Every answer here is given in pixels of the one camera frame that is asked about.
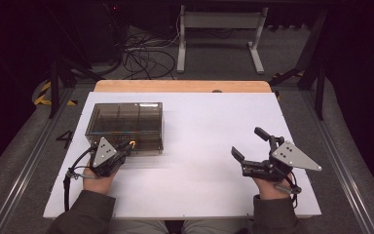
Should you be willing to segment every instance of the dark background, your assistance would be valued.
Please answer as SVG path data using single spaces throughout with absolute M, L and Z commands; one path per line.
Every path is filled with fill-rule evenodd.
M 56 2 L 47 6 L 51 12 L 40 1 L 0 1 L 0 155 L 34 111 L 32 93 L 48 79 L 50 63 L 59 55 L 67 55 L 85 66 L 91 64 L 67 9 Z M 169 36 L 173 33 L 169 22 L 174 22 L 178 9 L 168 8 L 163 11 L 165 8 L 160 7 L 167 14 L 156 19 L 159 23 L 154 24 L 159 28 L 143 24 L 141 17 L 127 21 Z M 126 15 L 154 18 L 150 11 L 138 10 L 133 15 L 131 11 Z M 312 25 L 317 13 L 274 7 L 266 25 L 273 25 L 273 29 L 278 25 Z M 335 88 L 356 146 L 374 175 L 374 1 L 355 1 L 348 9 L 333 12 L 323 33 L 316 56 L 328 58 L 327 78 Z

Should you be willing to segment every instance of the table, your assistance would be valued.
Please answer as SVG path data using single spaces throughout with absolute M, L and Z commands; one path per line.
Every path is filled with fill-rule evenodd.
M 100 81 L 94 90 L 87 99 L 44 217 L 54 218 L 63 212 L 64 173 L 90 146 L 84 132 L 96 102 L 148 100 L 162 101 L 164 105 L 163 154 L 127 159 L 110 193 L 118 198 L 114 218 L 252 216 L 252 197 L 257 187 L 252 179 L 242 176 L 240 164 L 230 154 L 231 147 L 236 146 L 248 160 L 267 159 L 270 147 L 253 133 L 256 124 L 292 141 L 276 96 L 265 82 Z M 208 93 L 213 90 L 225 93 Z M 294 172 L 303 188 L 296 214 L 320 215 L 306 172 Z M 70 204 L 81 189 L 81 180 L 72 181 Z

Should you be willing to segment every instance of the gray floor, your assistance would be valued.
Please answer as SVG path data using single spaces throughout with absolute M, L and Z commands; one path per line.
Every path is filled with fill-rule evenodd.
M 295 65 L 309 35 L 309 31 L 303 28 L 279 29 L 276 32 L 265 30 L 259 44 L 259 55 L 266 72 L 264 75 L 257 75 L 245 45 L 246 38 L 251 38 L 252 33 L 237 31 L 226 40 L 214 39 L 202 33 L 191 34 L 187 39 L 185 72 L 172 72 L 173 76 L 175 79 L 186 80 L 268 81 L 273 74 L 285 72 Z M 176 45 L 161 50 L 177 58 Z M 157 56 L 155 59 L 170 65 L 170 60 L 166 57 Z M 128 72 L 120 67 L 106 78 L 121 79 L 127 75 Z M 145 74 L 139 74 L 138 77 L 145 77 Z M 280 91 L 279 104 L 295 143 L 324 168 L 321 173 L 309 173 L 322 215 L 306 219 L 305 223 L 312 233 L 364 233 L 366 231 L 363 231 L 353 209 L 355 204 L 350 203 L 346 186 L 340 182 L 338 170 L 332 164 L 317 117 L 311 113 L 310 97 L 314 91 L 299 92 L 295 87 L 297 81 L 298 78 L 292 78 L 275 90 Z M 78 105 L 65 106 L 56 122 L 52 123 L 54 128 L 38 155 L 40 160 L 36 162 L 36 169 L 20 187 L 21 196 L 14 202 L 13 209 L 7 216 L 8 221 L 2 224 L 0 233 L 44 233 L 51 224 L 51 221 L 42 218 L 42 215 L 66 154 L 64 141 L 56 138 L 67 131 L 75 130 L 88 92 L 93 88 L 94 82 L 91 80 L 79 80 L 74 90 L 62 89 L 64 94 L 71 92 L 72 95 L 68 98 L 78 100 Z M 35 144 L 49 124 L 49 113 L 48 105 L 38 105 L 0 158 L 0 210 L 13 185 L 17 183 L 29 156 L 37 151 Z M 328 130 L 338 156 L 352 175 L 365 208 L 374 222 L 374 178 L 355 147 L 329 82 L 325 87 L 323 115 L 324 121 L 321 125 Z

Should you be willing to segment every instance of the sleeve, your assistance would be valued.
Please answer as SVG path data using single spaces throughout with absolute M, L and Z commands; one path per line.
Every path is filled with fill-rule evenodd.
M 47 234 L 108 233 L 115 198 L 83 190 L 72 208 L 58 216 Z
M 291 199 L 260 200 L 253 198 L 253 233 L 257 234 L 307 234 L 305 225 L 294 212 Z

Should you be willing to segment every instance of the transparent plastic box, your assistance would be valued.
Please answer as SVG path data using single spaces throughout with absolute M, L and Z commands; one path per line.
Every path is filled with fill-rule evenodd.
M 163 104 L 161 102 L 97 103 L 86 137 L 91 145 L 105 137 L 114 147 L 134 140 L 132 155 L 163 151 Z

